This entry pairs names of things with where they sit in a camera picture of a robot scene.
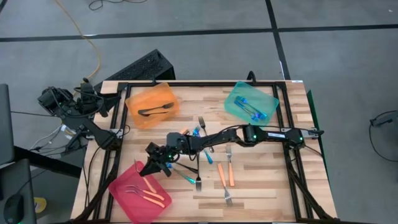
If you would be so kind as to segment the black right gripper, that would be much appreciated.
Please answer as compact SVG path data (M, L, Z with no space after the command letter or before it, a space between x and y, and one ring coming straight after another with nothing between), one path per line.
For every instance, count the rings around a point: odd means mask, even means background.
M168 163L175 162L175 152L167 146L158 146L151 142L147 147L147 163L139 172L141 177L155 174L163 171L167 177L170 177L172 172L168 167Z

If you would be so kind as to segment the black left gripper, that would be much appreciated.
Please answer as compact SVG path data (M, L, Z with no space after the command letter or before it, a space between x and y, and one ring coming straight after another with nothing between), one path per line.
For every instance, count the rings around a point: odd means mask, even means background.
M100 97L95 93L93 86L89 83L81 83L80 87L77 88L77 92L80 94L77 103L82 113L97 112L104 118L108 117L106 105L115 105L121 99L118 93L102 94L102 97Z

